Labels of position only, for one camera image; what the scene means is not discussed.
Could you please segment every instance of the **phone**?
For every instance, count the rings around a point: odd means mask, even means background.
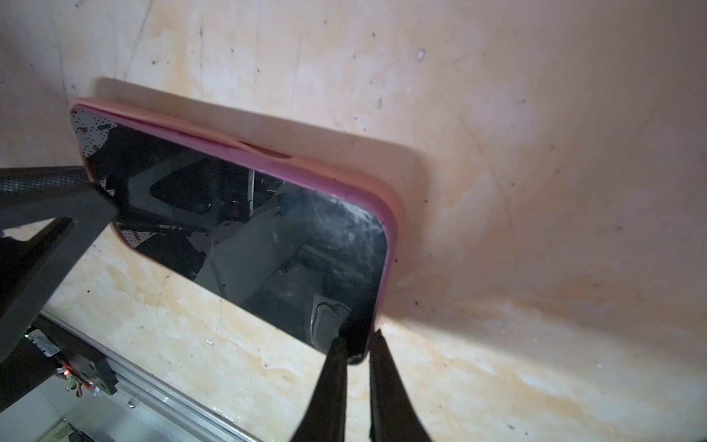
[[[401,204],[375,178],[105,100],[71,125],[125,242],[326,353],[363,360]]]

